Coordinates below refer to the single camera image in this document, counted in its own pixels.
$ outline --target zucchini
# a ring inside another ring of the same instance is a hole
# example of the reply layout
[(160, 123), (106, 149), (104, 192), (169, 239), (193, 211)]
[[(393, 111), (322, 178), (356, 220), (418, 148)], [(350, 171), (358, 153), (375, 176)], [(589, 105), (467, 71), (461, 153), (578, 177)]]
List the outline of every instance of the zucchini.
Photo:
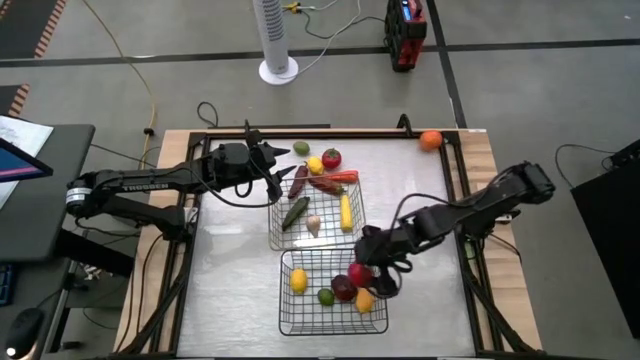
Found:
[(308, 196), (305, 196), (298, 199), (298, 201), (293, 204), (291, 209), (287, 212), (287, 215), (284, 217), (284, 221), (282, 222), (282, 231), (287, 230), (291, 225), (293, 225), (293, 222), (296, 221), (296, 219), (299, 218), (307, 209), (310, 200), (311, 199), (309, 199)]

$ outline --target wire basket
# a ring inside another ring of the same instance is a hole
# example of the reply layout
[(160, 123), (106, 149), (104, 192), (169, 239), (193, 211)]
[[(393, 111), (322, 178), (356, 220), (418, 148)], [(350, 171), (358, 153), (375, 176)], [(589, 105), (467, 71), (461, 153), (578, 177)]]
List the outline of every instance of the wire basket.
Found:
[[(287, 195), (294, 181), (295, 179), (282, 181), (280, 186), (284, 195), (269, 208), (269, 246), (271, 249), (282, 251), (327, 245), (335, 247), (353, 244), (362, 236), (362, 227), (366, 220), (360, 182), (340, 184), (344, 189), (343, 194), (349, 196), (351, 217), (353, 219), (353, 231), (343, 232), (340, 228), (340, 196), (322, 192), (305, 180), (302, 191), (295, 199), (289, 200)], [(294, 221), (292, 226), (282, 231), (282, 222), (287, 212), (298, 199), (304, 196), (310, 198), (307, 210)], [(313, 237), (311, 232), (307, 230), (306, 221), (311, 215), (317, 215), (321, 219), (317, 238)]]
[[(289, 250), (282, 254), (280, 266), (280, 332), (296, 335), (382, 334), (389, 327), (387, 301), (375, 299), (373, 309), (361, 314), (354, 301), (335, 300), (323, 306), (318, 300), (320, 289), (331, 289), (336, 275), (346, 275), (354, 261), (352, 249)], [(294, 269), (307, 273), (304, 294), (294, 294), (290, 286)]]

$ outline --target gray floor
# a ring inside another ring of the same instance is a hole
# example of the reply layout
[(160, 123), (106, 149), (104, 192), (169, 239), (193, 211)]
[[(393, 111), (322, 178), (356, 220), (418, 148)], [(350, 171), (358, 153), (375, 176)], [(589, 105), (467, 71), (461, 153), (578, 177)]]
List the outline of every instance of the gray floor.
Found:
[[(324, 4), (327, 0), (309, 0)], [(363, 0), (363, 14), (382, 17), (384, 0)], [(127, 55), (214, 53), (260, 49), (249, 0), (93, 1)], [(637, 37), (640, 5), (625, 0), (438, 0), (449, 44), (594, 40)], [(328, 34), (356, 11), (342, 0), (314, 17)], [(303, 32), (304, 19), (287, 15), (291, 48), (322, 42)], [(382, 28), (367, 21), (338, 37), (336, 47), (379, 45)], [(427, 43), (433, 43), (433, 36)], [(79, 0), (70, 0), (46, 58), (116, 56), (109, 38)], [(312, 58), (299, 59), (306, 64)], [(577, 209), (554, 165), (555, 148), (576, 142), (619, 149), (638, 138), (640, 48), (493, 51), (451, 54), (468, 125), (487, 128), (500, 167), (539, 162), (558, 185), (544, 206), (523, 209), (514, 228), (544, 348), (551, 353), (640, 357)], [(385, 55), (331, 56), (283, 88), (257, 79), (257, 60), (140, 66), (158, 102), (158, 133), (199, 128), (201, 100), (218, 107), (221, 124), (330, 123), (334, 127), (389, 127), (407, 113), (417, 127), (454, 127), (437, 54), (425, 53), (409, 74), (391, 71)], [(95, 142), (137, 155), (149, 117), (144, 87), (126, 65), (0, 69), (0, 84), (29, 83), (24, 117), (44, 124), (91, 123)], [(600, 171), (599, 154), (567, 150), (561, 164), (580, 183)], [(133, 168), (134, 163), (92, 150), (86, 170)], [(108, 218), (99, 223), (121, 227)], [(106, 314), (103, 322), (117, 323)], [(66, 339), (82, 352), (104, 354), (114, 334), (81, 316)]]

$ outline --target green lime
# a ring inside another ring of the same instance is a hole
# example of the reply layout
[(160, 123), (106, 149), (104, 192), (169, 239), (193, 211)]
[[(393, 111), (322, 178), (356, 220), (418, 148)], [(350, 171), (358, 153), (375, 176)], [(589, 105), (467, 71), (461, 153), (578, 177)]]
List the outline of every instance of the green lime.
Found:
[(293, 144), (293, 150), (296, 152), (296, 154), (298, 155), (307, 155), (309, 153), (309, 144), (307, 144), (304, 141), (296, 141)]
[(333, 292), (329, 289), (320, 289), (320, 291), (318, 291), (318, 300), (320, 300), (320, 304), (324, 306), (333, 305)]

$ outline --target computer screen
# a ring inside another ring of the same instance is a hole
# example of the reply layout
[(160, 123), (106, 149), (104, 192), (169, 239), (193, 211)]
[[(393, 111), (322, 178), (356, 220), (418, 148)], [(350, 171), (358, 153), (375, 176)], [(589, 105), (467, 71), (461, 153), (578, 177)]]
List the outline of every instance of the computer screen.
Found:
[(53, 174), (51, 168), (0, 138), (0, 183)]

